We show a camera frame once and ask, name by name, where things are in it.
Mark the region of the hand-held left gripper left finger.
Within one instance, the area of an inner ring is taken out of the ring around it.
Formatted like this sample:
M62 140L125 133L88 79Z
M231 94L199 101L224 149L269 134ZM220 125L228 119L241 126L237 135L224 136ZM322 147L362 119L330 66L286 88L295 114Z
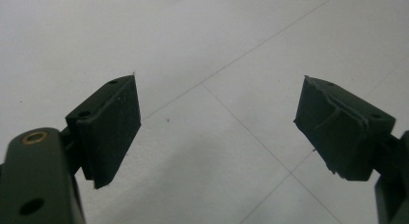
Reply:
M84 154L86 178L96 189L109 184L141 127L135 77L105 83L73 109L66 121Z

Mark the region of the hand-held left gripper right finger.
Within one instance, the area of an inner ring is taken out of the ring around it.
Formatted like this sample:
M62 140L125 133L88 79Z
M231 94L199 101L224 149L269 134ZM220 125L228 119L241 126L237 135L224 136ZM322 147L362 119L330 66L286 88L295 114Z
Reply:
M388 140L395 118L332 82L307 76L294 123L331 172L364 182L374 169L376 147Z

